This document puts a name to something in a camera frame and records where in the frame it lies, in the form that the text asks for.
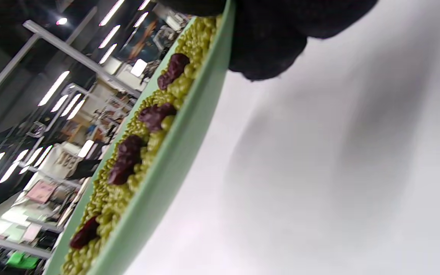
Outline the person's right hand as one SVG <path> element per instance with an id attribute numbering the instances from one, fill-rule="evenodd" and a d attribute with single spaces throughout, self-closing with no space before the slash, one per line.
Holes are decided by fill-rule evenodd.
<path id="1" fill-rule="evenodd" d="M 229 70 L 250 81 L 284 73 L 308 38 L 337 36 L 377 4 L 375 0 L 236 0 Z"/>

